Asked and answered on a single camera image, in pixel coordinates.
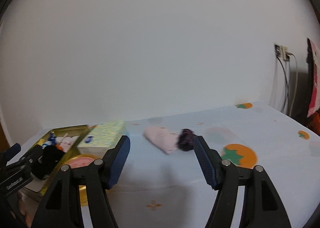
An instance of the white wall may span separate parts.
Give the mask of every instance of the white wall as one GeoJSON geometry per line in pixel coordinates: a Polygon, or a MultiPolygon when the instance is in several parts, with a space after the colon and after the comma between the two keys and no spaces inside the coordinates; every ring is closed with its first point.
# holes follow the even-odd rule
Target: white wall
{"type": "Polygon", "coordinates": [[[273,43],[306,72],[307,37],[320,44],[308,0],[14,0],[0,35],[5,129],[23,143],[39,128],[240,101],[279,109],[273,43]]]}

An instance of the black cable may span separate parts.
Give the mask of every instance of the black cable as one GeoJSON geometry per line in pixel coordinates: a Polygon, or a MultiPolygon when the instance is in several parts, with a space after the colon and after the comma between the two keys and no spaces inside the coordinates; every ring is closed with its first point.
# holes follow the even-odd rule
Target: black cable
{"type": "Polygon", "coordinates": [[[289,82],[288,82],[288,87],[290,87],[290,83],[291,83],[291,66],[290,66],[290,60],[288,60],[288,65],[289,65],[289,82]]]}
{"type": "Polygon", "coordinates": [[[284,99],[284,103],[283,103],[282,109],[281,109],[281,112],[283,112],[283,110],[285,108],[285,104],[286,104],[287,98],[289,97],[289,85],[288,85],[288,80],[287,80],[287,74],[286,74],[286,72],[284,70],[284,66],[283,66],[281,60],[278,57],[276,57],[276,58],[279,60],[279,62],[281,64],[281,67],[282,67],[282,70],[283,70],[283,73],[284,73],[285,88],[286,88],[286,93],[287,93],[286,94],[286,98],[284,99]]]}

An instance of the wall socket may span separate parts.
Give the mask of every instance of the wall socket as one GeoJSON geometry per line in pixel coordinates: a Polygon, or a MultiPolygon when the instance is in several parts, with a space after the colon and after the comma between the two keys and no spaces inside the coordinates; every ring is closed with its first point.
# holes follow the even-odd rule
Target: wall socket
{"type": "Polygon", "coordinates": [[[278,58],[282,58],[284,61],[289,60],[289,56],[287,55],[288,48],[286,46],[282,46],[275,43],[275,54],[278,58]]]}

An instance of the gold tin box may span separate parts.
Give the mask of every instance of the gold tin box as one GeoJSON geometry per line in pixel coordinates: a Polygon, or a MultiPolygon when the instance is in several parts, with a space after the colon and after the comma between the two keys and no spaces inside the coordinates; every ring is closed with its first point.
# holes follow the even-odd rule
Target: gold tin box
{"type": "Polygon", "coordinates": [[[79,126],[70,126],[70,127],[63,127],[63,128],[57,128],[52,129],[49,132],[47,132],[41,139],[39,139],[35,145],[42,145],[48,140],[48,137],[50,133],[54,133],[56,137],[63,137],[65,134],[68,134],[68,136],[79,136],[78,139],[74,142],[72,147],[64,154],[62,159],[58,162],[58,164],[55,166],[53,171],[50,174],[50,177],[46,180],[40,180],[33,177],[33,181],[26,185],[24,188],[22,188],[22,192],[26,194],[28,197],[32,198],[36,202],[40,202],[42,200],[42,197],[44,193],[47,191],[51,181],[55,177],[55,174],[58,172],[59,168],[66,163],[69,159],[78,156],[80,153],[77,149],[77,145],[83,140],[83,138],[90,132],[91,128],[89,128],[87,125],[79,125],[79,126]]]}

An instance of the white cable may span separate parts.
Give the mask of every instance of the white cable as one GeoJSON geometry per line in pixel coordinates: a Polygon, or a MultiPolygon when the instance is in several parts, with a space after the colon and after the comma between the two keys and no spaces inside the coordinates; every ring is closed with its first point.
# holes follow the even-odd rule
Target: white cable
{"type": "Polygon", "coordinates": [[[293,104],[294,104],[294,100],[296,99],[296,94],[297,94],[297,87],[298,87],[298,62],[297,62],[297,58],[295,57],[295,55],[293,55],[292,53],[287,53],[287,55],[289,56],[293,56],[294,60],[296,61],[296,79],[295,79],[295,86],[294,86],[294,93],[293,93],[293,98],[292,98],[292,102],[291,102],[291,107],[290,107],[290,111],[289,111],[289,117],[291,117],[292,114],[292,108],[293,108],[293,104]]]}
{"type": "MultiPolygon", "coordinates": [[[[284,73],[286,75],[286,79],[288,80],[288,74],[287,74],[287,61],[284,60],[284,73]]],[[[288,83],[286,84],[286,88],[284,89],[284,107],[283,107],[283,114],[284,112],[286,111],[286,106],[289,108],[288,104],[289,104],[289,96],[288,96],[288,92],[289,92],[289,81],[288,83]]]]}

